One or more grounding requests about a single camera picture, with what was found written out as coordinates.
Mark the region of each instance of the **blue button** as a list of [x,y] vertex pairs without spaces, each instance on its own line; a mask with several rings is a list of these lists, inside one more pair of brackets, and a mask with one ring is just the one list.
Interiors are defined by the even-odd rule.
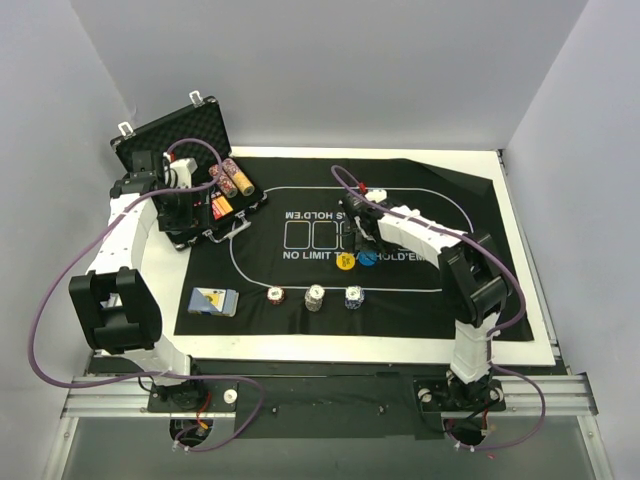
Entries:
[[375,265],[375,263],[378,261],[378,254],[372,251],[358,252],[358,261],[361,265],[370,267],[372,265]]

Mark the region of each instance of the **metal latch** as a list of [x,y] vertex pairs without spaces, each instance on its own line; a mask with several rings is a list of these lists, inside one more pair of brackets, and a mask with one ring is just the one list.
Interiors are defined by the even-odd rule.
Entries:
[[130,138],[135,135],[135,132],[133,131],[133,128],[131,127],[131,124],[129,122],[119,123],[118,130],[120,130],[120,133],[124,138]]
[[224,237],[218,239],[216,237],[213,236],[213,232],[211,230],[206,230],[204,232],[202,232],[202,234],[207,237],[209,240],[211,240],[213,243],[222,243],[225,240],[229,240],[233,237],[235,237],[237,234],[239,234],[240,232],[242,232],[243,230],[246,230],[247,228],[249,228],[251,226],[251,222],[249,222],[244,215],[244,212],[240,212],[238,214],[236,214],[236,218],[242,220],[242,224],[236,228],[236,223],[233,222],[233,226],[232,226],[232,230],[227,233]]
[[194,107],[199,107],[204,104],[204,100],[202,100],[202,96],[198,90],[194,90],[189,94],[189,99],[191,103],[193,103]]

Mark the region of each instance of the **case lid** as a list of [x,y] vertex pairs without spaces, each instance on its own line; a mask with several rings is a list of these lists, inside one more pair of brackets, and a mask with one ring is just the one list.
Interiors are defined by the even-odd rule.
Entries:
[[[199,138],[210,143],[222,159],[231,153],[231,145],[222,119],[220,104],[214,97],[202,99],[198,92],[190,95],[192,104],[181,108],[158,120],[131,130],[128,124],[120,125],[123,135],[111,140],[111,148],[127,169],[131,171],[131,155],[140,150],[164,152],[175,141],[182,138]],[[176,158],[196,159],[197,170],[192,175],[194,185],[211,179],[208,168],[215,163],[215,157],[205,147],[188,143],[174,151]]]

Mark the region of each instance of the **orange wire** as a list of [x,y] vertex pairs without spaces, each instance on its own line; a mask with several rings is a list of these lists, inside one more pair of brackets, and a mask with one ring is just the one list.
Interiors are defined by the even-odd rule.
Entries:
[[200,420],[200,414],[207,409],[210,402],[211,402],[211,392],[208,392],[207,399],[204,401],[204,405],[202,405],[202,407],[200,407],[200,410],[196,412],[196,422],[198,422],[198,424],[205,430],[209,429],[209,425],[207,425],[206,423]]

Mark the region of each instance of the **row of poker chips in case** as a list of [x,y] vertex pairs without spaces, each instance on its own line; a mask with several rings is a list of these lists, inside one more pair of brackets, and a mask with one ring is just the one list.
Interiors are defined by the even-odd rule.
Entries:
[[[311,285],[304,294],[304,305],[310,312],[317,312],[322,308],[325,289],[320,285]],[[281,287],[271,287],[267,290],[267,299],[273,305],[284,302],[285,293]],[[344,292],[344,306],[349,310],[360,308],[364,302],[364,289],[357,285],[347,287]]]

